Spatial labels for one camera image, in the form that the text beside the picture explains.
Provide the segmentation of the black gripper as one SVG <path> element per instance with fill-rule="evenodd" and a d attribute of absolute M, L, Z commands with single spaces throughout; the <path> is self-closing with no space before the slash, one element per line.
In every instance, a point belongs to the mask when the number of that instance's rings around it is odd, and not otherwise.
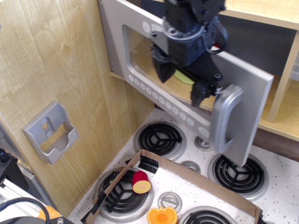
<path fill-rule="evenodd" d="M 194 84 L 191 101 L 193 107 L 215 94 L 223 80 L 211 55 L 222 50 L 211 50 L 216 43 L 216 31 L 204 30 L 192 39 L 171 36 L 168 39 L 168 52 L 156 44 L 151 46 L 152 62 L 162 83 L 165 83 L 176 70 L 186 75 Z"/>

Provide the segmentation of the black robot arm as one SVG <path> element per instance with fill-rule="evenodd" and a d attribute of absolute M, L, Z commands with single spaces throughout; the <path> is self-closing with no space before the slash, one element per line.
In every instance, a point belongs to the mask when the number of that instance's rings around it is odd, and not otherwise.
<path fill-rule="evenodd" d="M 218 13 L 226 9 L 223 0 L 166 0 L 164 2 L 163 33 L 166 50 L 151 45 L 152 61 L 159 79 L 166 82 L 180 71 L 194 83 L 192 106 L 199 107 L 222 89 L 223 76 L 212 60 L 221 53 L 228 34 Z"/>

